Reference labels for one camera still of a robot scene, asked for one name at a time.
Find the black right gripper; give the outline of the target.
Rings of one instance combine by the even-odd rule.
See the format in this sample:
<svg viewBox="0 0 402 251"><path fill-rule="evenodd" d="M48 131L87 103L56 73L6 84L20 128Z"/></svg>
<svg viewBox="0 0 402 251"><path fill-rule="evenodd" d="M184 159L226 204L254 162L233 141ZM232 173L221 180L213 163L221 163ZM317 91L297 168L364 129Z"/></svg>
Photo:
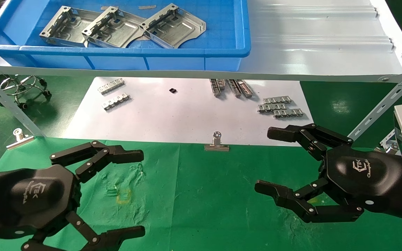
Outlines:
<svg viewBox="0 0 402 251"><path fill-rule="evenodd" d="M324 178L296 191L262 180L255 183L256 192L272 197L276 206L292 210L303 222L352 222L364 213L363 208L402 213L402 157L352 149L351 138L316 124L269 127L267 137L297 142L317 161L325 158ZM308 202L324 192L339 205Z"/></svg>

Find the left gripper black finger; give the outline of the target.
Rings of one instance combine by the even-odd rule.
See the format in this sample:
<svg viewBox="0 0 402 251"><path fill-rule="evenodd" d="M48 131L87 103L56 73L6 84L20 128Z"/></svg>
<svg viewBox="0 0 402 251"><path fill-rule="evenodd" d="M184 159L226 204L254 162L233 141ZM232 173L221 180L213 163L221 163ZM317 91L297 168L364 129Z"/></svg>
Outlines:
<svg viewBox="0 0 402 251"><path fill-rule="evenodd" d="M53 153L50 160L52 164L64 167L85 161L75 170L75 176L80 183L86 183L110 163L141 162L144 160L144 153L142 150L127 151L121 145L108 146L99 141L92 141Z"/></svg>
<svg viewBox="0 0 402 251"><path fill-rule="evenodd" d="M87 240L81 248L82 251L118 251L125 240L143 237L145 227L136 226L109 230L97 235L75 211L66 215L66 220ZM22 246L22 251L62 251L62 249L45 245L43 242L47 234L38 231L31 239Z"/></svg>

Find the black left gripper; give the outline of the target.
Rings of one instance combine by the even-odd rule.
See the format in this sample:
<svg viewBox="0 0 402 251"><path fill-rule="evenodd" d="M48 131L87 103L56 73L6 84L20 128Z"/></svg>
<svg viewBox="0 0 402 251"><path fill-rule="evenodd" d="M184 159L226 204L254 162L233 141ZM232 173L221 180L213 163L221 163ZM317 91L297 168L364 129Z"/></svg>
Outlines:
<svg viewBox="0 0 402 251"><path fill-rule="evenodd" d="M57 234L81 196L77 178L59 164L0 172L0 239Z"/></svg>

